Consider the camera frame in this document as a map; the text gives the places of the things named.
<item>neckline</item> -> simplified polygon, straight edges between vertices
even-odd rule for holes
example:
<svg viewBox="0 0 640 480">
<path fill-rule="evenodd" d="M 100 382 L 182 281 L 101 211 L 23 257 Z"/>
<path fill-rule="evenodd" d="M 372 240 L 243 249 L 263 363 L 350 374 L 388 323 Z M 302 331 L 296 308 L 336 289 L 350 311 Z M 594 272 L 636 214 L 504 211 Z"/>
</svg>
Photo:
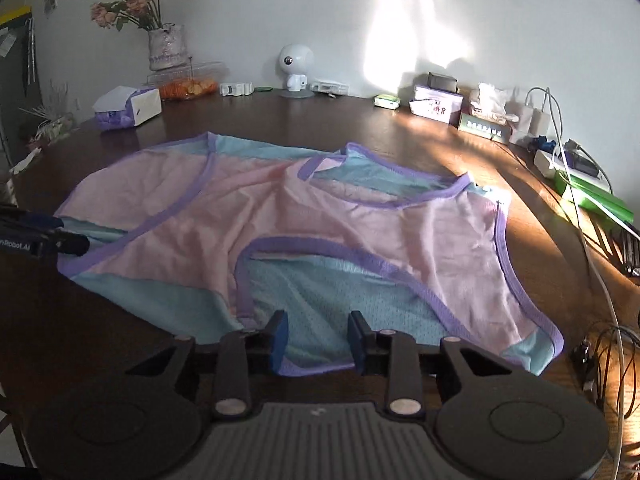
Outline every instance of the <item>neckline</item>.
<svg viewBox="0 0 640 480">
<path fill-rule="evenodd" d="M 365 158 L 369 159 L 374 164 L 387 168 L 389 170 L 395 171 L 396 173 L 402 174 L 404 176 L 410 176 L 413 178 L 418 178 L 419 180 L 425 181 L 425 183 L 433 183 L 434 181 L 447 181 L 449 180 L 447 177 L 441 177 L 432 173 L 426 173 L 423 171 L 411 170 L 409 168 L 404 168 L 388 160 L 381 158 L 379 155 L 371 152 L 364 146 L 360 144 L 356 144 L 354 142 L 350 142 L 347 146 L 340 151 L 340 153 L 336 153 L 333 155 L 317 155 L 297 164 L 294 164 L 290 170 L 287 170 L 289 174 L 288 177 L 292 178 L 297 184 L 302 184 L 303 186 L 307 186 L 315 190 L 320 194 L 327 195 L 334 200 L 339 200 L 341 202 L 353 203 L 356 205 L 361 205 L 365 207 L 375 208 L 375 209 L 404 209 L 413 205 L 420 205 L 425 202 L 429 202 L 436 198 L 452 198 L 463 190 L 466 189 L 472 183 L 471 176 L 469 173 L 463 173 L 459 177 L 453 177 L 450 179 L 450 186 L 442 188 L 442 189 L 433 189 L 430 191 L 425 191 L 423 193 L 418 193 L 416 196 L 411 198 L 399 198 L 397 200 L 391 200 L 389 202 L 372 202 L 367 200 L 356 200 L 352 198 L 344 198 L 340 196 L 336 196 L 333 193 L 321 189 L 319 187 L 313 186 L 309 181 L 313 177 L 314 173 L 318 171 L 318 168 L 324 162 L 330 160 L 337 163 L 337 166 L 345 163 L 349 156 L 347 154 L 348 150 L 353 150 Z"/>
</svg>

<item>tissue pack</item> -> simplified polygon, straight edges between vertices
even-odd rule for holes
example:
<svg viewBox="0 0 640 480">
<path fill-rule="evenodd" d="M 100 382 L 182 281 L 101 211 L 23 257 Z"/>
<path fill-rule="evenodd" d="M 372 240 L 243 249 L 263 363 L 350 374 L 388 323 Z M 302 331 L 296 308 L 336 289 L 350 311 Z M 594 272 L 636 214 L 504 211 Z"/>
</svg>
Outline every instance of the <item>tissue pack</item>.
<svg viewBox="0 0 640 480">
<path fill-rule="evenodd" d="M 157 88 L 138 90 L 118 86 L 94 104 L 95 119 L 102 131 L 140 126 L 161 112 L 162 101 Z"/>
</svg>

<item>plastic container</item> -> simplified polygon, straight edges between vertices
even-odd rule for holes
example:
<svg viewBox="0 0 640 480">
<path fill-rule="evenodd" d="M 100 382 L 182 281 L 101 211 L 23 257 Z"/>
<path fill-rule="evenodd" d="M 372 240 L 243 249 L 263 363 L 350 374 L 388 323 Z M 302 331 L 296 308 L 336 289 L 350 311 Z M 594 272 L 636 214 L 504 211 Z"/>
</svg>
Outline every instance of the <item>plastic container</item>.
<svg viewBox="0 0 640 480">
<path fill-rule="evenodd" d="M 217 92 L 225 70 L 221 62 L 185 65 L 150 74 L 146 85 L 158 88 L 163 101 L 185 101 Z"/>
</svg>

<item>potted plant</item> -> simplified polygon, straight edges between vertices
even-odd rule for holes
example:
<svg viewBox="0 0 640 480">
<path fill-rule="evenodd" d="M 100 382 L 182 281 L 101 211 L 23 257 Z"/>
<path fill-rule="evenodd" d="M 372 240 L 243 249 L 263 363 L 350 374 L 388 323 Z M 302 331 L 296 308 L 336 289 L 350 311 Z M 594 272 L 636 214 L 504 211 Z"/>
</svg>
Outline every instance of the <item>potted plant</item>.
<svg viewBox="0 0 640 480">
<path fill-rule="evenodd" d="M 117 0 L 91 6 L 91 19 L 102 28 L 122 30 L 127 23 L 147 31 L 149 68 L 162 70 L 187 63 L 184 27 L 162 21 L 160 0 Z"/>
</svg>

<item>silver bolt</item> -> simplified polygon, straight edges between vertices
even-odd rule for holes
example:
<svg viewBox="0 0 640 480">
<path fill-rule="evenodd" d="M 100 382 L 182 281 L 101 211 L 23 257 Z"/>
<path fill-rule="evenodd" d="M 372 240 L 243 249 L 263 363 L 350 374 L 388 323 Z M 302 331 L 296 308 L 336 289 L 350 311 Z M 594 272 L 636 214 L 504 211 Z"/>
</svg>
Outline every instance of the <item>silver bolt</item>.
<svg viewBox="0 0 640 480">
<path fill-rule="evenodd" d="M 246 411 L 246 403 L 240 399 L 223 399 L 216 402 L 216 411 L 221 415 L 242 415 Z"/>
<path fill-rule="evenodd" d="M 397 415 L 415 415 L 422 405 L 415 399 L 396 399 L 389 404 L 389 409 Z"/>
</svg>

